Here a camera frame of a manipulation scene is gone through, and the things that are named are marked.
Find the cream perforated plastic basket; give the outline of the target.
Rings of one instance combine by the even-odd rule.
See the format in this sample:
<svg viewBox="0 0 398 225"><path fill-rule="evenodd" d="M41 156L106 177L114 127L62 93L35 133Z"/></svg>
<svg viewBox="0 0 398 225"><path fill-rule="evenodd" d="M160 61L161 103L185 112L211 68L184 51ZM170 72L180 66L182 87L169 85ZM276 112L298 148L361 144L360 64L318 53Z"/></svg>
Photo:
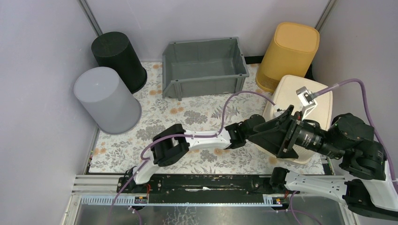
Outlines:
<svg viewBox="0 0 398 225"><path fill-rule="evenodd" d="M319 123L322 130L328 130L331 125L333 95L331 92L319 97L312 97L327 86L316 81L294 75L285 75L277 85L271 100L274 106L267 103L262 117L272 120L281 115L288 106L293 105L292 114L296 111L303 113L303 119Z"/></svg>

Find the grey plastic crate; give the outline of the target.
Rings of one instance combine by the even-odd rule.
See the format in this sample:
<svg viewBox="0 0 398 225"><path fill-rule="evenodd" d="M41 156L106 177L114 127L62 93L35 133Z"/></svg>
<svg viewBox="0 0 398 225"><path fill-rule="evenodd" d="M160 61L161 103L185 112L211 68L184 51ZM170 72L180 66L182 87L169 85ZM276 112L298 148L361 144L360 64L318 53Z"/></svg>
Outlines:
<svg viewBox="0 0 398 225"><path fill-rule="evenodd" d="M162 54L162 96L236 93L249 77L237 37L170 42Z"/></svg>

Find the yellow slatted waste basket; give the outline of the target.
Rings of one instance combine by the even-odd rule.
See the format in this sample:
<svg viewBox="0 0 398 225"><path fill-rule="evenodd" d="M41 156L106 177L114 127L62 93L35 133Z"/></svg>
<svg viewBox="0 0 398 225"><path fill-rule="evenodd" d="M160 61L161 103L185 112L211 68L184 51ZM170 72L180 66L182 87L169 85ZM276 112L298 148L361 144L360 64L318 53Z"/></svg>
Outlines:
<svg viewBox="0 0 398 225"><path fill-rule="evenodd" d="M259 88L274 92L282 77L304 77L317 53L320 34L313 27L282 22L265 52L255 77Z"/></svg>

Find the grey round plastic bin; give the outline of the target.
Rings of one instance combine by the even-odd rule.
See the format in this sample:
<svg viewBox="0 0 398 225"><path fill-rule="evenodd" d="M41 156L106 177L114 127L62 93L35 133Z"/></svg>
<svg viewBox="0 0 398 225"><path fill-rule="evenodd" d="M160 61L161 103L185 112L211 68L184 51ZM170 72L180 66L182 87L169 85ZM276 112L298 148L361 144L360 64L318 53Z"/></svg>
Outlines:
<svg viewBox="0 0 398 225"><path fill-rule="evenodd" d="M74 94L104 133L126 133L141 119L141 104L111 68L84 72L74 84Z"/></svg>

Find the black ribbed waste bin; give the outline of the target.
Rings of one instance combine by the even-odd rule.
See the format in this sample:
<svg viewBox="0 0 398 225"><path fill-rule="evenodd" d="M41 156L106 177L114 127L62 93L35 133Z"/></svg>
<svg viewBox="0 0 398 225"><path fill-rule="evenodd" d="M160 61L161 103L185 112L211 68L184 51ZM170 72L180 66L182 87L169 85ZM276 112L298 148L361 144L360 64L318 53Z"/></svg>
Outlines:
<svg viewBox="0 0 398 225"><path fill-rule="evenodd" d="M147 71L124 33L112 31L98 36L91 51L98 65L115 70L132 94L146 84Z"/></svg>

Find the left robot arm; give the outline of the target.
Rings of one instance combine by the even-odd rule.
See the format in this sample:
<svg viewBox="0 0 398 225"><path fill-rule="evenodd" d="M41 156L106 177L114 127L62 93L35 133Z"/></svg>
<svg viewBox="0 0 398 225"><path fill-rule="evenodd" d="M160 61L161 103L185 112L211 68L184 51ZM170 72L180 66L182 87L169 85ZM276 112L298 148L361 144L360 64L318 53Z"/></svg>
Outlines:
<svg viewBox="0 0 398 225"><path fill-rule="evenodd" d="M245 146L249 136L255 134L254 127L264 123L258 114L234 123L218 131L190 131L182 124L174 124L153 138L153 142L141 153L142 162L133 168L128 187L135 193L144 190L159 168L175 164L187 152L196 149L237 149Z"/></svg>

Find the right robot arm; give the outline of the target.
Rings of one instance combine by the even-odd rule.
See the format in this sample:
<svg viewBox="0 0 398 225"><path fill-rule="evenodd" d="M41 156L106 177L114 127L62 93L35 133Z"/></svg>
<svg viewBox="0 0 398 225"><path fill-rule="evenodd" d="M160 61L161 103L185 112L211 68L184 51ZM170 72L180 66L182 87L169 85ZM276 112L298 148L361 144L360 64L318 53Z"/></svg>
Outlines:
<svg viewBox="0 0 398 225"><path fill-rule="evenodd" d="M375 129L351 113L333 119L328 130L304 119L290 105L280 116L266 121L261 115L249 118L247 140L278 158L297 158L294 146L341 160L339 167L352 180L324 181L276 167L269 180L275 193L308 192L345 204L356 214L396 221L398 194L390 177L384 147L374 140Z"/></svg>

